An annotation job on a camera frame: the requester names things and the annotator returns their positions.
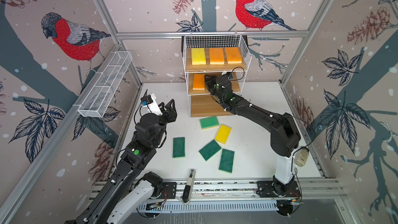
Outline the orange sponge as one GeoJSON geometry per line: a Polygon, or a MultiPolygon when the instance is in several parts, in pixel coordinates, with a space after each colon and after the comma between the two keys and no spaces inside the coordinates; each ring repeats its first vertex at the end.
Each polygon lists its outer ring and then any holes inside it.
{"type": "Polygon", "coordinates": [[[192,90],[205,90],[205,74],[194,74],[192,90]]]}
{"type": "Polygon", "coordinates": [[[238,47],[227,47],[224,49],[227,56],[228,64],[241,64],[242,57],[238,47]]]}
{"type": "Polygon", "coordinates": [[[209,58],[210,58],[210,65],[223,65],[224,64],[223,48],[210,48],[209,58]]]}

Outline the light green sponge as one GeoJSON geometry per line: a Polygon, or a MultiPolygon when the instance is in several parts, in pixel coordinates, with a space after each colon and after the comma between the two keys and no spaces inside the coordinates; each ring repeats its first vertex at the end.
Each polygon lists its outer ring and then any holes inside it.
{"type": "Polygon", "coordinates": [[[202,130],[210,129],[210,128],[215,128],[219,126],[219,121],[217,116],[212,116],[212,117],[206,117],[200,119],[200,125],[202,130]]]}

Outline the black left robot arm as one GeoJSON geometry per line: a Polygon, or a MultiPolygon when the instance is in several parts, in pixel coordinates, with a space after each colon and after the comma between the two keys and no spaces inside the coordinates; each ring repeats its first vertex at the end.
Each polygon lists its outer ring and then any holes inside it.
{"type": "Polygon", "coordinates": [[[144,201],[158,198],[162,194],[163,179],[148,172],[127,197],[123,196],[154,157],[157,149],[164,145],[168,123],[177,119],[174,100],[167,104],[156,104],[155,100],[146,96],[142,98],[142,103],[150,112],[143,115],[136,124],[132,141],[124,149],[114,173],[93,202],[68,223],[122,224],[144,201]]]}

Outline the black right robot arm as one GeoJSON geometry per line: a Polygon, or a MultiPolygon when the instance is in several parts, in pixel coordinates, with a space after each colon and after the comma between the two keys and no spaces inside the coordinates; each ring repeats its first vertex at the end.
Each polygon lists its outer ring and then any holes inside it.
{"type": "Polygon", "coordinates": [[[205,75],[206,88],[224,111],[245,117],[271,134],[271,148],[277,154],[273,191],[278,196],[285,196],[293,187],[294,152],[298,151],[301,140],[293,116],[288,113],[281,115],[270,112],[235,94],[232,90],[230,75],[230,72],[221,76],[205,75]]]}

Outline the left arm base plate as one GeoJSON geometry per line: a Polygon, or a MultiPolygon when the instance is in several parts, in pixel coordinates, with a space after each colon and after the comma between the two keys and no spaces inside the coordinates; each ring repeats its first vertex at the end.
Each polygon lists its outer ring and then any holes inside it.
{"type": "Polygon", "coordinates": [[[162,182],[154,187],[151,199],[175,199],[177,191],[176,182],[162,182]]]}

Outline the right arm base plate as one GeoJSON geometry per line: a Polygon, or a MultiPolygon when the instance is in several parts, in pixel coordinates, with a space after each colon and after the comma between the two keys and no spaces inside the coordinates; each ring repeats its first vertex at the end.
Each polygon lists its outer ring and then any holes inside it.
{"type": "Polygon", "coordinates": [[[261,198],[299,198],[302,196],[301,190],[294,179],[286,185],[272,180],[257,181],[256,184],[256,194],[261,198]]]}

